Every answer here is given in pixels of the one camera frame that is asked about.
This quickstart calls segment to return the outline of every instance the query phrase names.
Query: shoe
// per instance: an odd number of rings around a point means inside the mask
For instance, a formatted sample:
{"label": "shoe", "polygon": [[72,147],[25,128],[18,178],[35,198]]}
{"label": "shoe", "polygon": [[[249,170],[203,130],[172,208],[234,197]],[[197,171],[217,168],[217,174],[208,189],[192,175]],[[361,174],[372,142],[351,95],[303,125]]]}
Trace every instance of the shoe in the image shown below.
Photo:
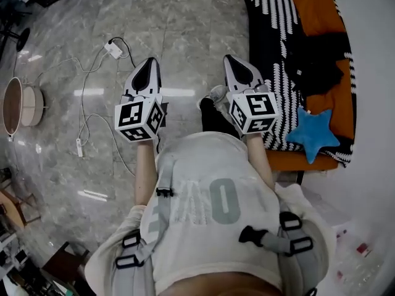
{"label": "shoe", "polygon": [[[222,99],[226,96],[226,94],[227,94],[227,87],[223,86],[222,84],[219,84],[218,86],[212,88],[209,95],[205,97],[211,99],[214,102],[214,104],[217,104],[220,101],[222,101]],[[202,97],[196,103],[196,106],[199,110],[200,110],[200,103],[205,97]]]}

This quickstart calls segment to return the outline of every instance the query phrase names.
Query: blue star pillow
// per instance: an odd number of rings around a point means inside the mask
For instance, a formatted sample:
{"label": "blue star pillow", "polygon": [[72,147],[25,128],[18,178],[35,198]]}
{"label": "blue star pillow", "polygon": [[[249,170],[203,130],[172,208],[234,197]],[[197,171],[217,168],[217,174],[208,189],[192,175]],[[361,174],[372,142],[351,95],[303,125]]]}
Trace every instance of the blue star pillow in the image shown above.
{"label": "blue star pillow", "polygon": [[332,110],[311,115],[302,107],[297,109],[299,124],[286,136],[286,140],[303,145],[309,164],[314,162],[322,147],[337,147],[340,145],[340,142],[329,129],[331,116]]}

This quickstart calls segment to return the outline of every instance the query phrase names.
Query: white wall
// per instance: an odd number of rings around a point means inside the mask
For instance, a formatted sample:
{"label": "white wall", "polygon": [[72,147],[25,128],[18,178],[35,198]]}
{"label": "white wall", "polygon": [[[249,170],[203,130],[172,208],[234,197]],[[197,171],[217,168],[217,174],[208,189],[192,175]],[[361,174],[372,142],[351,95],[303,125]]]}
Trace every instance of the white wall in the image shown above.
{"label": "white wall", "polygon": [[303,186],[378,238],[388,258],[369,292],[377,296],[395,275],[395,0],[336,1],[357,74],[354,155],[346,169],[305,175]]}

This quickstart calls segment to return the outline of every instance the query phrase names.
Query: marble floor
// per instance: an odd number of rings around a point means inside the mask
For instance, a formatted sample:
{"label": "marble floor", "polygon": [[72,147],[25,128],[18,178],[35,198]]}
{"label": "marble floor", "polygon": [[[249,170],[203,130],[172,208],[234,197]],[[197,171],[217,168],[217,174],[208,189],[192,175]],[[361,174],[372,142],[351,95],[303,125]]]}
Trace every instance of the marble floor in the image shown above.
{"label": "marble floor", "polygon": [[[2,138],[0,155],[1,164],[12,168],[15,193],[36,197],[41,221],[20,237],[39,266],[65,241],[95,250],[133,205],[134,183],[98,117],[89,120],[85,156],[77,155],[85,74],[76,63],[37,79],[40,72],[70,57],[88,69],[110,38],[125,38],[135,63],[149,56],[160,62],[164,102],[169,102],[167,126],[160,132],[166,144],[201,130],[195,102],[224,82],[223,56],[248,59],[247,21],[244,0],[60,0],[46,9],[35,6],[16,28],[30,27],[31,35],[17,54],[15,76],[39,86],[48,108],[38,126],[20,128],[13,142]],[[2,91],[12,78],[15,56],[15,44],[9,43],[0,63]],[[129,59],[106,56],[86,82],[86,90],[94,90],[84,95],[86,114],[98,113],[113,124],[114,105],[131,71]],[[133,171],[135,146],[115,137]],[[108,195],[108,201],[82,197],[82,190]]]}

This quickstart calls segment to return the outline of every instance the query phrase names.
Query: black and white striped blanket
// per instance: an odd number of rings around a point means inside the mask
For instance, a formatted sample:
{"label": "black and white striped blanket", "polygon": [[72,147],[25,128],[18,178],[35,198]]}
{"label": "black and white striped blanket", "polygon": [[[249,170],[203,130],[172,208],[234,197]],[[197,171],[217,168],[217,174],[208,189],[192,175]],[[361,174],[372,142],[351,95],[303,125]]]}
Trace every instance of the black and white striped blanket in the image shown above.
{"label": "black and white striped blanket", "polygon": [[[283,62],[285,42],[297,43],[303,35],[300,19],[293,0],[245,0],[249,16],[250,63],[262,74],[264,83],[275,93],[279,119],[270,132],[263,135],[265,147],[270,150],[303,150],[299,144],[286,141],[286,135],[297,127],[297,108],[304,102],[298,91],[293,91]],[[344,50],[350,61],[354,132],[356,123],[356,80],[350,49]],[[328,147],[321,152],[330,155],[344,167],[351,161],[354,140],[337,136],[339,147]]]}

